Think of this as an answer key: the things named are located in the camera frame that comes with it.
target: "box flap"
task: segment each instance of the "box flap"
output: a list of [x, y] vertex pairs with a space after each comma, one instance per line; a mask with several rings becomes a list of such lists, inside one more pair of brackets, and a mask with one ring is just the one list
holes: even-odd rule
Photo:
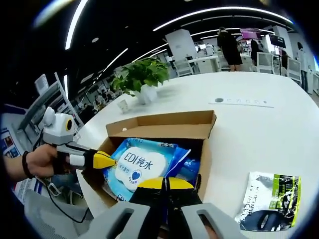
[[142, 138], [209, 138], [214, 111], [142, 116], [106, 125], [109, 136]]

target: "human hand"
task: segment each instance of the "human hand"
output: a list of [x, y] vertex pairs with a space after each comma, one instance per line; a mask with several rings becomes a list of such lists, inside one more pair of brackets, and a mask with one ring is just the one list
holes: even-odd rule
[[26, 162], [30, 173], [38, 177], [50, 177], [54, 174], [53, 161], [57, 158], [55, 147], [44, 144], [26, 156]]

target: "floor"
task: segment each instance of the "floor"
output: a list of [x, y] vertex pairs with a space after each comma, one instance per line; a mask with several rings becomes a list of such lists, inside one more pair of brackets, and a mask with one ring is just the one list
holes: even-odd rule
[[313, 94], [312, 95], [309, 95], [313, 100], [314, 100], [314, 102], [317, 104], [317, 106], [319, 107], [319, 96], [315, 93], [315, 92], [313, 92]]

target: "potted plant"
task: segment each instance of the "potted plant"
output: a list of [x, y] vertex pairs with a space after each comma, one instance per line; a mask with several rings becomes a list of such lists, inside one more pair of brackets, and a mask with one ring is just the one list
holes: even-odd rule
[[136, 96], [141, 104], [149, 104], [157, 97], [156, 87], [168, 80], [168, 67], [155, 58], [135, 61], [123, 67], [121, 76], [114, 78], [112, 86], [123, 93]]

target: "small white cup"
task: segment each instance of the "small white cup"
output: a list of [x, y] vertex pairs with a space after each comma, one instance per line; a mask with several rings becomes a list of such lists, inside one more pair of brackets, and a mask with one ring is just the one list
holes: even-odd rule
[[122, 113], [126, 113], [129, 111], [129, 106], [126, 100], [118, 102], [118, 107], [121, 109]]

